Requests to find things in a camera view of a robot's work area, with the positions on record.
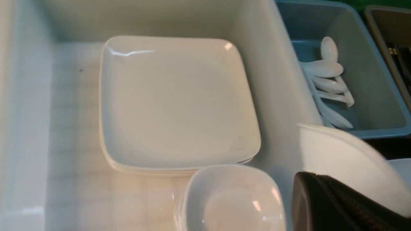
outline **gray plastic bin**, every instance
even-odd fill
[[[411,47],[411,9],[370,5],[364,11],[368,29],[411,111],[411,96],[390,55],[386,42]]]
[[[277,1],[298,59],[321,59],[320,44],[332,37],[338,47],[342,78],[355,104],[324,102],[354,126],[347,130],[363,138],[405,136],[411,133],[411,115],[380,53],[357,12],[340,2]]]

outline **stack of plates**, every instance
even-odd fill
[[[222,39],[111,38],[99,109],[102,150],[120,171],[191,174],[245,163],[261,146],[240,54]]]

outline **square plate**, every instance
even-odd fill
[[[111,38],[99,106],[102,150],[118,170],[238,163],[261,146],[240,54],[222,39]]]

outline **black object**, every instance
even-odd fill
[[[299,172],[294,177],[291,218],[294,231],[405,231],[405,218],[338,180]]]
[[[386,45],[392,43],[400,47],[411,47],[411,9],[370,5],[365,9],[364,16],[398,90],[411,111],[410,86],[407,87],[402,79],[401,71],[397,68],[396,61]]]

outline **white bowl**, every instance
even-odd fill
[[[100,143],[118,170],[234,164],[261,146],[241,57],[226,40],[111,38],[99,99]]]
[[[411,217],[411,190],[387,160],[357,137],[299,124],[304,171],[328,175],[384,207]]]
[[[388,161],[392,168],[394,168],[401,179],[411,189],[411,158],[392,159]]]
[[[263,171],[242,165],[200,169],[175,212],[180,231],[286,230],[275,182]]]

